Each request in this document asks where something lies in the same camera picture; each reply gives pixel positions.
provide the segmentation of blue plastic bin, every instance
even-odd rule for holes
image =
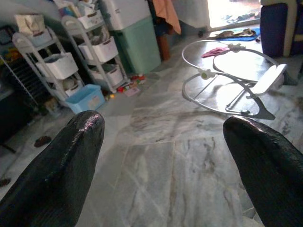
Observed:
[[[99,85],[87,84],[65,100],[71,110],[77,114],[86,110],[96,110],[105,103]]]

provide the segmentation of storage rack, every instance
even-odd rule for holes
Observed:
[[[13,35],[13,43],[19,50],[20,54],[23,56],[23,58],[27,61],[27,63],[30,65],[32,70],[35,72],[35,74],[38,76],[42,84],[46,87],[48,92],[58,98],[58,101],[61,105],[67,106],[64,100],[68,98],[68,95],[66,94],[64,88],[63,88],[63,82],[62,80],[59,80],[55,77],[55,75],[52,73],[52,71],[48,68],[46,65],[44,58],[41,56],[39,51],[45,50],[46,55],[51,56],[52,52],[50,50],[50,46],[56,45],[60,53],[66,53],[64,50],[62,44],[60,43],[58,37],[53,32],[53,30],[49,27],[46,28],[47,31],[50,33],[51,40],[44,42],[43,44],[39,46],[35,46],[32,41],[22,33],[16,32]],[[47,73],[47,76],[40,72],[40,70],[36,67],[36,63],[39,62],[45,73]],[[76,72],[71,76],[75,76],[77,81],[80,81],[82,85],[84,85],[80,75]]]
[[[12,63],[7,63],[1,55],[0,59],[7,67],[6,75],[12,76],[19,84],[19,90],[22,90],[29,98],[28,105],[39,106],[47,100],[50,96],[49,92],[24,59],[17,59]]]
[[[105,25],[104,20],[102,20],[100,23],[98,23],[98,24],[96,24],[96,25],[94,25],[94,26],[92,26],[88,29],[85,29],[83,24],[77,18],[66,15],[62,18],[62,25],[65,28],[76,53],[78,54],[80,60],[82,61],[82,64],[83,64],[84,68],[86,69],[88,75],[90,76],[91,80],[95,84],[98,84],[98,82],[96,81],[94,76],[91,74],[89,66],[96,66],[98,72],[101,74],[101,76],[103,77],[103,79],[107,83],[107,86],[108,86],[109,90],[113,93],[116,93],[116,90],[117,90],[118,87],[130,82],[130,79],[127,77],[127,74],[126,74],[126,72],[123,68],[120,57],[119,57],[119,55],[117,55],[117,56],[114,57],[114,59],[116,61],[116,64],[120,67],[123,79],[118,84],[115,84],[114,86],[111,85],[111,83],[109,82],[109,78],[107,77],[106,73],[104,72],[104,69],[102,68],[102,65],[105,62],[100,62],[99,61],[99,59],[96,55],[96,52],[93,49],[93,46],[92,46],[92,43],[90,41],[90,38],[89,38],[88,34],[91,35],[92,32],[96,31],[97,29],[99,29],[100,33],[101,33],[101,29],[104,28],[106,30],[106,33],[108,34],[108,37],[109,37],[109,32],[108,32],[108,29]],[[85,59],[83,57],[80,49],[78,48],[78,45],[76,43],[75,38],[80,38],[81,40],[84,41],[85,45],[88,47],[88,50],[90,51],[90,53],[93,57],[93,60],[88,60],[88,59]]]

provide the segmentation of baby bouncer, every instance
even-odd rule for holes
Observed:
[[[200,42],[218,42],[220,44],[224,44],[228,47],[227,50],[221,52],[220,54],[216,55],[213,59],[213,70],[211,69],[204,69],[200,68],[199,66],[189,62],[185,56],[184,52],[186,49],[190,46],[195,45],[196,43]],[[261,76],[261,78],[258,81],[255,80],[249,80],[249,79],[243,79],[239,78],[237,76],[231,75],[229,73],[226,73],[222,70],[220,70],[216,64],[215,64],[215,58],[218,57],[219,55],[226,54],[228,52],[234,52],[238,53],[239,51],[246,51],[246,52],[252,52],[255,54],[258,54],[268,60],[270,63],[273,65]],[[252,49],[247,49],[245,46],[241,46],[240,44],[233,45],[233,44],[225,44],[216,40],[199,40],[195,41],[193,43],[190,43],[187,45],[183,51],[182,51],[182,58],[183,60],[189,64],[190,66],[198,69],[198,73],[194,76],[191,76],[190,78],[186,79],[185,82],[183,83],[183,88],[182,88],[182,96],[187,99],[190,102],[193,102],[197,104],[200,107],[203,107],[207,110],[220,113],[220,114],[227,114],[227,115],[239,115],[239,116],[244,116],[244,117],[250,117],[250,118],[259,118],[259,119],[268,119],[268,120],[273,120],[275,119],[275,116],[270,113],[266,107],[264,106],[263,102],[259,98],[266,92],[268,92],[271,89],[279,89],[282,85],[295,85],[296,81],[294,81],[291,77],[286,72],[286,64],[279,64],[277,61],[272,59],[271,57],[256,51]],[[201,102],[199,99],[197,99],[198,96],[202,96],[203,92],[218,78],[218,76],[224,76],[227,78],[230,78],[233,80],[234,83],[239,84],[243,89],[242,91],[236,95],[232,100],[228,100],[226,102],[226,106],[224,109],[219,109],[219,108],[213,108],[210,107],[209,105],[206,105],[204,102]],[[198,94],[193,96],[192,94],[189,94],[187,91],[187,84],[192,81],[195,78],[202,78],[203,80],[210,80],[210,82],[204,86]],[[247,99],[253,99],[255,103],[258,105],[259,111],[257,113],[251,113],[249,110],[242,109],[242,110],[236,110],[233,109],[236,103],[239,102],[242,97],[246,95]]]

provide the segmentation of blue mat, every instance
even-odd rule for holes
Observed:
[[[218,41],[252,41],[255,40],[260,35],[260,28],[252,28],[252,31],[255,31],[256,34],[250,37],[235,37],[235,38],[223,38],[223,39],[216,39]],[[241,32],[243,29],[228,29],[226,31],[233,31],[234,33]]]

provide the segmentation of bright doorway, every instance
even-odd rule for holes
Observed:
[[[210,27],[224,27],[260,18],[259,0],[207,0]]]

